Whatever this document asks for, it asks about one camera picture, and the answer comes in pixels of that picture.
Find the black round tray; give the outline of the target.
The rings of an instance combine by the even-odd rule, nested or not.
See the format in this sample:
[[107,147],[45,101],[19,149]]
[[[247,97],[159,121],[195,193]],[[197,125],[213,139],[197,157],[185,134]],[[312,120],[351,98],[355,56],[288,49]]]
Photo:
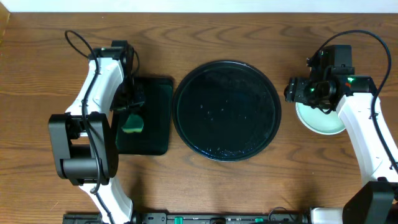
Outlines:
[[278,93],[257,68],[216,60],[192,70],[172,102],[175,129],[199,155],[221,162],[249,159],[275,138],[282,119]]

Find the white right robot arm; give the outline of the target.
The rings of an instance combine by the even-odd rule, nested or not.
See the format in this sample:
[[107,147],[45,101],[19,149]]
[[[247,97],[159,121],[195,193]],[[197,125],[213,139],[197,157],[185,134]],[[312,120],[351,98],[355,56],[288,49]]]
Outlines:
[[382,115],[371,77],[337,75],[327,80],[291,78],[288,102],[335,111],[358,161],[363,186],[343,208],[318,207],[311,223],[397,223],[397,146]]

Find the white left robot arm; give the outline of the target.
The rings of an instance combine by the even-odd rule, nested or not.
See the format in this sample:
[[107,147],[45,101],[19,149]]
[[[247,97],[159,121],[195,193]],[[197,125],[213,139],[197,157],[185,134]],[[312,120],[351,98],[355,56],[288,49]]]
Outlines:
[[134,48],[125,41],[93,49],[89,72],[73,103],[49,119],[57,174],[86,192],[100,210],[102,223],[137,223],[134,204],[116,176],[116,135],[109,113],[134,113],[145,102],[134,83]]

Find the black rectangular tray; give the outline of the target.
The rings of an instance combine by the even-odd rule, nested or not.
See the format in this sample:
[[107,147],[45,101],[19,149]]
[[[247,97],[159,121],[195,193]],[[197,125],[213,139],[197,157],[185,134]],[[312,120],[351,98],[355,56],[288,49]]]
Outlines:
[[134,114],[143,120],[139,133],[122,130],[130,113],[114,114],[112,130],[116,134],[116,147],[120,154],[161,156],[169,145],[173,81],[165,77],[139,77],[135,79],[143,88],[145,103]]

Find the pale green plate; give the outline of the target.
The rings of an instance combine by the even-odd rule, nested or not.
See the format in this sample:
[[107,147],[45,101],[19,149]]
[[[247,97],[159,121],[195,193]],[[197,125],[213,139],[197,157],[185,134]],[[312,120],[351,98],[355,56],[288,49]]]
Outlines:
[[335,135],[346,129],[336,111],[325,114],[302,103],[296,103],[295,110],[299,120],[315,133]]

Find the green scrub sponge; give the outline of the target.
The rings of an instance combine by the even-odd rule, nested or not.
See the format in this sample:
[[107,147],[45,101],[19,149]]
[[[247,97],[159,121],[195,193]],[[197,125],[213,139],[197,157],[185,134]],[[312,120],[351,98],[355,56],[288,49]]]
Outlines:
[[138,114],[130,114],[122,126],[124,133],[141,133],[144,128],[144,120]]

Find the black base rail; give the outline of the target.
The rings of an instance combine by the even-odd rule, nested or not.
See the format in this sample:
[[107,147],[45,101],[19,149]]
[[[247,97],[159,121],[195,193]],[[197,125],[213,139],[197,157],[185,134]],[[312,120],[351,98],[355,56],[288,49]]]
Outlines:
[[310,223],[306,213],[292,213],[275,208],[265,215],[238,214],[167,214],[134,212],[133,224],[266,224],[266,223]]

